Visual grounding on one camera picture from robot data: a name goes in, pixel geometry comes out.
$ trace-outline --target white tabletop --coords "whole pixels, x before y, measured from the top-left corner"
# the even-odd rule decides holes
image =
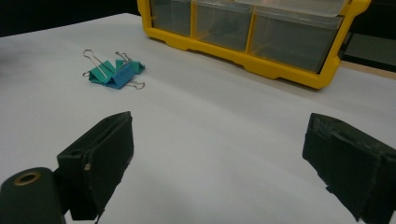
[[[146,88],[90,83],[84,49],[144,63],[134,80]],[[302,158],[309,116],[341,119],[396,147],[395,96],[395,80],[346,68],[321,91],[259,77],[149,39],[128,14],[3,37],[0,182],[32,167],[55,170],[56,156],[94,124],[130,110],[134,159],[100,223],[356,223]]]

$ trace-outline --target white table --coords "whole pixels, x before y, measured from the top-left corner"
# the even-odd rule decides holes
[[[113,63],[127,52],[147,66],[135,79],[146,88],[90,83],[84,49]],[[128,14],[0,38],[1,183],[32,167],[55,170],[62,150],[127,110],[134,159],[100,223],[355,223],[302,158],[310,114],[396,147],[395,80],[339,68],[312,91],[172,49]]]

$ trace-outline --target yellow plastic frame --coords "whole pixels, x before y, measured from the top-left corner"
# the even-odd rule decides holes
[[[234,63],[241,64],[247,71],[263,77],[268,77],[271,79],[282,77],[315,89],[321,89],[331,83],[332,78],[341,62],[340,58],[338,57],[338,51],[344,42],[349,27],[355,17],[365,11],[370,3],[371,0],[352,0],[343,8],[340,15],[344,16],[344,19],[332,43],[332,47],[329,51],[329,54],[327,55],[323,67],[320,70],[320,73],[317,74],[307,72],[296,67],[287,66],[283,63],[276,63],[249,55],[248,50],[250,48],[253,26],[256,20],[255,15],[253,15],[251,19],[249,34],[247,37],[246,51],[239,52],[154,28],[152,26],[153,18],[151,16],[150,1],[137,0],[138,9],[142,16],[143,29],[149,37],[162,40],[168,46],[176,49],[197,50],[230,60]],[[195,4],[191,3],[191,36],[195,36],[193,33],[195,24],[195,11]]]

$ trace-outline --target yellow storage organizer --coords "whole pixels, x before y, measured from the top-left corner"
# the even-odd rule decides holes
[[[370,2],[346,0],[338,16],[322,17],[231,0],[137,0],[149,37],[315,89],[331,83],[349,27]]]

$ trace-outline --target binder clip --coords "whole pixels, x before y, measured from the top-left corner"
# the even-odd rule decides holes
[[[116,60],[116,67],[111,62],[100,61],[94,54],[93,50],[85,49],[83,56],[90,59],[95,67],[83,74],[84,77],[89,77],[92,83],[101,84],[114,89],[121,89],[123,86],[132,86],[137,90],[143,89],[146,84],[144,82],[134,82],[132,78],[135,74],[141,74],[145,66],[139,62],[132,61],[125,53],[116,52],[123,60]]]

